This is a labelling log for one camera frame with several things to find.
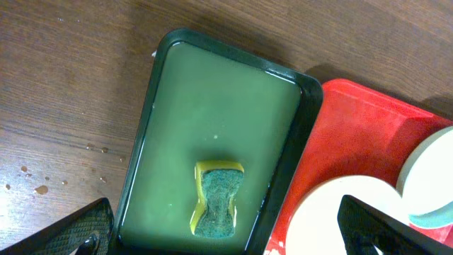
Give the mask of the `white plate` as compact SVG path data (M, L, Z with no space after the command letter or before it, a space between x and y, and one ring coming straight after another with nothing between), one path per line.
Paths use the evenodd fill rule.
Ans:
M341 199L352 195L405 225L401 196L387 182L371 176L344 176L325 181L306 195L290 221L287 254L345 254L337 215Z

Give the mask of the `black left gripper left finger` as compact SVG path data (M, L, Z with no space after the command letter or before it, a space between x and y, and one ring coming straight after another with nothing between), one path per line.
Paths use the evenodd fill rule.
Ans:
M1 253L107 254L113 223L109 200L99 198Z

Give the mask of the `yellow green sponge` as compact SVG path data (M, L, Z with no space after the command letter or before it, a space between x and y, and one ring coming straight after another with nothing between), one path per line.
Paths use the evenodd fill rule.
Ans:
M197 203L190 219L196 237L225 239L236 227L234 199L245 170L235 161L209 160L195 164Z

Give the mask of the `light green plate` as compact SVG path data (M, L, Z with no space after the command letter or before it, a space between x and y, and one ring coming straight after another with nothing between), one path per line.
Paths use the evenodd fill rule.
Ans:
M423 229L452 224L452 127L423 140L407 158L396 190L408 219Z

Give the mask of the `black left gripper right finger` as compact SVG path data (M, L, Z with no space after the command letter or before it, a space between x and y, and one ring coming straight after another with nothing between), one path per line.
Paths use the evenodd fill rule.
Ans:
M452 255L451 247L351 195L342 197L337 221L347 255Z

